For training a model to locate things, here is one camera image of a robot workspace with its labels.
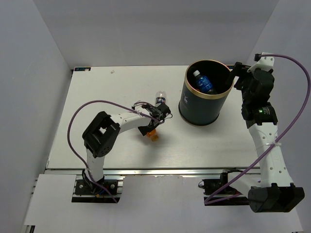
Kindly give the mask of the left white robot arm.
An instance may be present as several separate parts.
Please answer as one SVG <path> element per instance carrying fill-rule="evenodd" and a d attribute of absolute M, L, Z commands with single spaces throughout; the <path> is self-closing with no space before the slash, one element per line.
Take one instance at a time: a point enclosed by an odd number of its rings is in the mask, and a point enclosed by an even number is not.
<path fill-rule="evenodd" d="M 112 150 L 119 134 L 137 128 L 145 136 L 165 121 L 171 114 L 169 107 L 143 104 L 138 109 L 109 115 L 99 112 L 84 131 L 82 138 L 86 148 L 86 171 L 83 180 L 92 194 L 101 192 L 104 185 L 103 167 L 105 156 Z"/>

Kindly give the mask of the small clear bottle black cap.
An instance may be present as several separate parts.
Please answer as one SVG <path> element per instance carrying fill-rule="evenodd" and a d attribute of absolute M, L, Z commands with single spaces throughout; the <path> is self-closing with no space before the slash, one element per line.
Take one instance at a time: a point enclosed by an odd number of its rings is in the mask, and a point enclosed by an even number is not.
<path fill-rule="evenodd" d="M 165 91 L 158 91 L 155 95 L 155 107 L 161 104 L 165 104 L 167 100 L 167 94 Z"/>

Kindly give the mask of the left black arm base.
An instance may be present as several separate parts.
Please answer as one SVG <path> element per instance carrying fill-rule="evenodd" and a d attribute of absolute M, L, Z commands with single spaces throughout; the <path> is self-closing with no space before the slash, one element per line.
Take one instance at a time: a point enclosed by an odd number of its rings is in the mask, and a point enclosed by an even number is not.
<path fill-rule="evenodd" d="M 73 203 L 112 203 L 119 202 L 122 193 L 123 180 L 103 177 L 98 181 L 101 186 L 94 184 L 82 170 L 82 176 L 77 177 L 71 202 Z"/>

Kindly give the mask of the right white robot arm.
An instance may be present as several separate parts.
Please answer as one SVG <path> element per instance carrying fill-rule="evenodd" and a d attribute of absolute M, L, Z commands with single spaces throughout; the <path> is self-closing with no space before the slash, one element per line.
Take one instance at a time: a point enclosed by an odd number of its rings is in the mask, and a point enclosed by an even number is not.
<path fill-rule="evenodd" d="M 247 196 L 255 213 L 287 213 L 305 197 L 302 187 L 296 187 L 290 177 L 278 143 L 277 116 L 269 102 L 274 87 L 272 68 L 250 67 L 236 62 L 227 79 L 238 77 L 234 87 L 242 93 L 242 117 L 252 136 L 258 155 L 253 164 L 260 166 L 260 183 L 254 183 L 243 172 L 229 172 L 219 181 L 220 190 L 237 190 Z"/>

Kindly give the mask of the orange juice bottle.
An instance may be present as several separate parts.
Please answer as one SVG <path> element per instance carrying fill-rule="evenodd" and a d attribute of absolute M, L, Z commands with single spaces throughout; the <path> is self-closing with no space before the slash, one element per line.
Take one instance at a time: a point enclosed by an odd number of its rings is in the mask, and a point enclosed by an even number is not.
<path fill-rule="evenodd" d="M 156 129 L 153 129 L 152 131 L 148 132 L 146 136 L 153 142 L 159 139 Z"/>

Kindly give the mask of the clear bottle blue label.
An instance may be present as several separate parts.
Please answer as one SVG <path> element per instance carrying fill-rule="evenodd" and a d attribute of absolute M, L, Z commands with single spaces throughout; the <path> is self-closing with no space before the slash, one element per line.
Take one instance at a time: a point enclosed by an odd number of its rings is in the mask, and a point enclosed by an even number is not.
<path fill-rule="evenodd" d="M 195 77 L 195 82 L 198 87 L 198 90 L 201 93 L 208 94 L 208 95 L 216 95 L 217 91 L 215 90 L 212 82 L 209 78 L 205 75 L 202 75 L 198 70 L 193 72 Z"/>

